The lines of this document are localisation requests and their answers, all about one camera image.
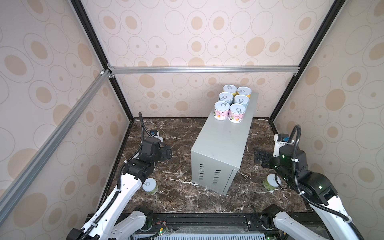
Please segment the yellow orange label can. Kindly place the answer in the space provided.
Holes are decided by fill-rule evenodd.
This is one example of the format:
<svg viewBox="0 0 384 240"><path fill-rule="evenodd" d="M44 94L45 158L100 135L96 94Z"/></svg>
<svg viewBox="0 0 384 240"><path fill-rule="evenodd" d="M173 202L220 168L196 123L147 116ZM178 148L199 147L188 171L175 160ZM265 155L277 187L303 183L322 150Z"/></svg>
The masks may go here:
<svg viewBox="0 0 384 240"><path fill-rule="evenodd" d="M252 94L252 90L248 87L239 87L237 89L237 95L244 95L250 98L251 94Z"/></svg>

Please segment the pink flower label can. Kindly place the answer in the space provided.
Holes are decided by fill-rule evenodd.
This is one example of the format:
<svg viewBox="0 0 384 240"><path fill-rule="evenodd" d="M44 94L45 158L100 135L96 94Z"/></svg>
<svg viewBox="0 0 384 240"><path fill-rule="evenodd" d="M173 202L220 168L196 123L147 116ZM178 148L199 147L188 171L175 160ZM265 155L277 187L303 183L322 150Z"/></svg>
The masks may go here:
<svg viewBox="0 0 384 240"><path fill-rule="evenodd" d="M229 110L229 120L232 123L241 123L246 110L246 107L242 104L232 104Z"/></svg>

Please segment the teal label can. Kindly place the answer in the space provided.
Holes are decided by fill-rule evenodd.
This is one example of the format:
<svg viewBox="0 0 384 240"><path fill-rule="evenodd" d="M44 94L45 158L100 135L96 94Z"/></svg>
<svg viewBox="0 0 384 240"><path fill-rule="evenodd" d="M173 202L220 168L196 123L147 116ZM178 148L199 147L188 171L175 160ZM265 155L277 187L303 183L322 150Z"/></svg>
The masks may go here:
<svg viewBox="0 0 384 240"><path fill-rule="evenodd" d="M248 107L249 102L250 102L250 98L246 95L236 95L233 101L234 104L241 104L245 108Z"/></svg>

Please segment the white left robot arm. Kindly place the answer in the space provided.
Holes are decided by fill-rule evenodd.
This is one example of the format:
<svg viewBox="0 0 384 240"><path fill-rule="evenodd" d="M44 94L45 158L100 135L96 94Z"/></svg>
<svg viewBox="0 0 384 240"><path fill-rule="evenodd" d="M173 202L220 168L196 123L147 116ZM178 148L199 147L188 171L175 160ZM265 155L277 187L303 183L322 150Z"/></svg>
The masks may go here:
<svg viewBox="0 0 384 240"><path fill-rule="evenodd" d="M146 209L135 210L118 221L126 205L153 173L159 161L172 158L172 149L161 137L142 140L138 151L125 161L117 185L98 211L81 229L73 228L67 240L127 240L142 229L152 213Z"/></svg>

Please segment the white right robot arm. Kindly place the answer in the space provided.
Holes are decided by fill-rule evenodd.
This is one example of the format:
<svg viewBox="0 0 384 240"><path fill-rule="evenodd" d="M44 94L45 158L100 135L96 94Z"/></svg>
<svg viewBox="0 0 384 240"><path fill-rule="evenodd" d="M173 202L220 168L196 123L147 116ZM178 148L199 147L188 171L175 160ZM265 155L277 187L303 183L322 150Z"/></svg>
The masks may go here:
<svg viewBox="0 0 384 240"><path fill-rule="evenodd" d="M309 171L307 155L299 147L279 142L274 152L255 149L254 155L256 164L274 171L265 180L266 188L276 189L285 182L287 189L295 191L317 213L333 239L363 239L347 214L336 188L325 175ZM261 223L266 230L278 229L294 239L321 239L274 204L263 210Z"/></svg>

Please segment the light blue label can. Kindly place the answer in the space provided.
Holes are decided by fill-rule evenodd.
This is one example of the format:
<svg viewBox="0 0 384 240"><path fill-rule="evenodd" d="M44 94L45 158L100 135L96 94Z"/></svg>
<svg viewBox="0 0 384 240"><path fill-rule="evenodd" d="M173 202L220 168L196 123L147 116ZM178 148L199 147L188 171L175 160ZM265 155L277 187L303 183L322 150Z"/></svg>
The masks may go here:
<svg viewBox="0 0 384 240"><path fill-rule="evenodd" d="M231 105L234 101L234 95L228 92L222 92L219 94L219 101L226 102Z"/></svg>

